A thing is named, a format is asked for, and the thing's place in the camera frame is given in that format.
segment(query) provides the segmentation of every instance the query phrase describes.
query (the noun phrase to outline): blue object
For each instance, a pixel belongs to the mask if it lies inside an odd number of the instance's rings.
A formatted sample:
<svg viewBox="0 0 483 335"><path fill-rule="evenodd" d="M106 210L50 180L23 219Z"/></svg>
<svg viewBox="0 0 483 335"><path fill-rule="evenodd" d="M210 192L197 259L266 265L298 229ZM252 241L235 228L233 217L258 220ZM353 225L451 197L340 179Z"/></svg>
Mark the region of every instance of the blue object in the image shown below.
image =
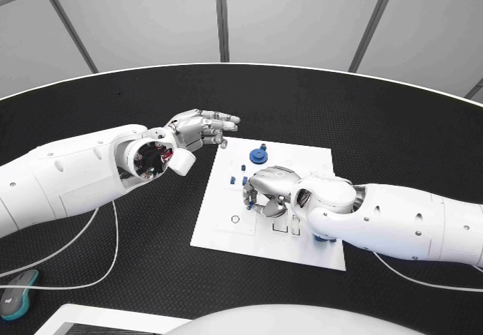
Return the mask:
<svg viewBox="0 0 483 335"><path fill-rule="evenodd" d="M251 151L249 160L253 164L262 164L268 160L268 152L265 144L259 146L259 149L253 149Z"/></svg>
<svg viewBox="0 0 483 335"><path fill-rule="evenodd" d="M34 275L27 283L27 286L33 286L34 282L37 281L37 277L39 277L39 271L37 270L28 270L28 271L33 271L34 272ZM26 313L27 313L27 310L28 310L28 307L30 307L30 297L28 297L28 292L30 292L30 289L24 289L23 290L23 293L21 293L21 306L20 306L20 309L10 315L1 315L1 319L5 320L5 321L13 321L16 319L18 319Z"/></svg>
<svg viewBox="0 0 483 335"><path fill-rule="evenodd" d="M314 240L317 241L317 242L326 242L327 241L327 239L323 239L320 236L317 236L317 235L314 235Z"/></svg>

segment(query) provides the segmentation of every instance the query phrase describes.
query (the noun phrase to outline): black table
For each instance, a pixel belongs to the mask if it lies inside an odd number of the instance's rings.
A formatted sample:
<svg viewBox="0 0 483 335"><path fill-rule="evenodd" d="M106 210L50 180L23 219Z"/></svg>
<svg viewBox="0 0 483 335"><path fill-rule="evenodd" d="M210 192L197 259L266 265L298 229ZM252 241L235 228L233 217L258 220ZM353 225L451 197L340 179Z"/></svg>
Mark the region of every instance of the black table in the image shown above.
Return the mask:
<svg viewBox="0 0 483 335"><path fill-rule="evenodd" d="M331 148L334 173L354 184L409 186L483 203L481 107L389 81L279 66L142 68L0 100L0 164L62 138L125 124L163 126L191 108L240 117L230 136ZM346 272L190 247L214 151L214 146L196 151L186 177L168 171L116 201L119 255L108 278L83 290L40 291L28 314L0 322L0 334L33 333L66 303L178 318L252 304L307 304L363 313L426 334L483 332L483 294L408 282L349 244ZM0 271L56 251L89 216L3 238ZM106 205L75 244L39 266L41 285L96 280L114 247ZM483 274L467 265L385 259L421 281L483 288Z"/></svg>

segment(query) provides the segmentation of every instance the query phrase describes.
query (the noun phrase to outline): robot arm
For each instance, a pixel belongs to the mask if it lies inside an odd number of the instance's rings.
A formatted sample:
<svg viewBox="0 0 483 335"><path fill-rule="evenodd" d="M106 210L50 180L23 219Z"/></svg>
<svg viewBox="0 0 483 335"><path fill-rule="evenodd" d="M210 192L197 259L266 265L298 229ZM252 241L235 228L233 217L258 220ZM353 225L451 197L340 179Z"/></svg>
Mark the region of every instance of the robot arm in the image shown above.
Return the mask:
<svg viewBox="0 0 483 335"><path fill-rule="evenodd" d="M269 169L272 175L276 170L282 173L287 170ZM291 175L288 178L291 185L284 189L284 204L278 203L275 215L266 215L274 214L274 210L266 211L268 202L258 210L261 215L276 216L285 212L287 202L307 229L323 239L343 239L359 248L405 260L483 266L481 205L400 186L353 186L337 177L295 178ZM248 184L243 196L253 192L265 194L265 184L274 189L279 183L266 178L266 172L258 172ZM269 196L276 198L278 193L276 190Z"/></svg>
<svg viewBox="0 0 483 335"><path fill-rule="evenodd" d="M164 127L127 125L41 145L0 167L0 237L93 210L157 179L167 168L186 175L191 151L226 147L222 131L238 117L190 110Z"/></svg>

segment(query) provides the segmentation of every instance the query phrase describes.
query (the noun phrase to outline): teal object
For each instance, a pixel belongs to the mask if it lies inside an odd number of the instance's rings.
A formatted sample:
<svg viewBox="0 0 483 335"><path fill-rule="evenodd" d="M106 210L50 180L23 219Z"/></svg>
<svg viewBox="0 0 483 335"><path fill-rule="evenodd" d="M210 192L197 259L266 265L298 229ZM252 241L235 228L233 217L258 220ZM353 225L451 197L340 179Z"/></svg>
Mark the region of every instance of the teal object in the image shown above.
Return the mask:
<svg viewBox="0 0 483 335"><path fill-rule="evenodd" d="M268 152L265 144L259 146L259 149L253 149L251 151L249 160L253 164L262 164L268 160Z"/></svg>
<svg viewBox="0 0 483 335"><path fill-rule="evenodd" d="M33 270L33 271L34 271L34 276L30 279L27 286L33 286L34 282L37 281L39 271L37 270ZM24 289L23 294L21 294L21 307L13 314L3 315L1 316L3 320L5 321L17 320L27 313L27 310L30 308L28 292L30 292L30 289Z"/></svg>

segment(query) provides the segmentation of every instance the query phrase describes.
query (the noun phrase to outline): black mat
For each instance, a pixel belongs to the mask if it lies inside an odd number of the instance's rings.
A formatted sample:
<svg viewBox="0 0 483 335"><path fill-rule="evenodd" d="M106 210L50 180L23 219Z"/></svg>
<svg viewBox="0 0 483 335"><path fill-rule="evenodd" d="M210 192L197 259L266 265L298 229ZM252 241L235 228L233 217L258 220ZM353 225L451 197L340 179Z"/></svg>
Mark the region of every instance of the black mat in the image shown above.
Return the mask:
<svg viewBox="0 0 483 335"><path fill-rule="evenodd" d="M390 82L297 68L147 68L1 100L0 164L53 140L125 124L163 126L191 108L238 115L235 137L331 148L334 172L354 184L409 186L483 203L483 109ZM0 322L0 334L31 334L66 303L180 318L252 304L308 304L363 313L426 334L483 333L483 294L409 283L349 244L347 272L190 247L214 150L196 152L186 177L168 172L116 201L119 257L105 281L83 290L39 292L28 314ZM0 271L57 250L89 215L3 238ZM114 247L106 205L82 238L39 266L41 284L98 279ZM483 274L467 265L385 259L422 281L483 288Z"/></svg>

